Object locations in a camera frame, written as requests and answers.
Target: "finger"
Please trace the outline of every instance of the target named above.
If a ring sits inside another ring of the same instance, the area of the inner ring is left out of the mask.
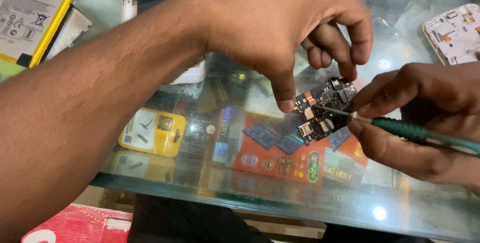
[[[293,71],[267,77],[272,82],[273,95],[280,111],[289,113],[295,102],[295,79]]]
[[[425,124],[437,133],[480,142],[480,115],[442,114]]]
[[[435,117],[445,113],[432,101],[415,97],[407,104],[400,107],[402,120],[417,125],[425,125]]]
[[[450,158],[440,149],[406,142],[358,120],[352,120],[348,126],[370,159],[420,180],[446,180],[444,175],[450,172]]]
[[[357,70],[350,57],[350,44],[336,23],[329,22],[319,25],[310,33],[309,38],[314,40],[312,43],[318,43],[322,51],[328,54],[322,54],[326,64],[328,64],[327,56],[329,56],[338,62],[340,75],[348,80],[357,79]]]
[[[381,92],[381,89],[391,82],[397,75],[398,70],[393,70],[376,75],[373,80],[367,84],[352,99],[350,105],[351,111],[358,111],[363,106],[369,104]]]
[[[332,65],[333,58],[328,54],[327,51],[322,51],[321,52],[321,67],[322,68],[328,68],[330,65]]]
[[[337,8],[332,21],[346,26],[352,43],[351,60],[364,65],[370,58],[374,42],[370,11],[358,0],[341,0],[337,4],[341,7]]]
[[[308,63],[310,66],[315,69],[322,68],[322,50],[313,44],[309,48],[305,48],[305,46],[303,48],[307,51]]]
[[[312,68],[328,68],[332,64],[332,57],[326,51],[322,51],[317,46],[318,43],[312,43],[307,37],[301,45],[307,51],[308,62]]]
[[[480,191],[480,159],[434,147],[406,142],[386,131],[357,120],[348,129],[357,137],[363,153],[378,163],[411,177],[437,183],[459,184]]]
[[[472,63],[455,66],[406,64],[379,90],[371,105],[359,112],[365,117],[385,115],[416,96],[429,99],[451,113],[480,112],[480,95],[472,87],[478,81],[475,75],[471,75],[479,69],[479,65]]]

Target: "battery label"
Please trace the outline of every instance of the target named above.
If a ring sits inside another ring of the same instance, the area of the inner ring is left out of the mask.
[[[122,143],[151,150],[157,127],[157,114],[140,109],[123,129]]]
[[[33,55],[63,0],[0,0],[0,54]]]

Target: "ce mark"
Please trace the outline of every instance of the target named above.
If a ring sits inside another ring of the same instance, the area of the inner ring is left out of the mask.
[[[23,23],[17,21],[13,24],[13,27],[20,29],[23,25],[24,25]]]

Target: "black circuit board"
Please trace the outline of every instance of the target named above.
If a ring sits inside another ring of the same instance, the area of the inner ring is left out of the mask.
[[[346,111],[357,94],[347,79],[329,78],[328,81],[295,99],[295,108],[303,120],[298,131],[306,146],[333,134],[347,125],[347,117],[321,109],[322,106]]]

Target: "phone battery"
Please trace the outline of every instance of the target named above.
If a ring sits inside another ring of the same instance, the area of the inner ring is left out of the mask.
[[[282,137],[276,146],[285,154],[291,155],[303,145],[303,141],[299,141],[291,136]]]
[[[0,0],[0,59],[40,62],[72,0]]]
[[[242,132],[265,149],[270,149],[280,140],[278,135],[258,123],[249,126]]]
[[[348,126],[345,126],[327,137],[332,151],[335,152],[352,134]]]

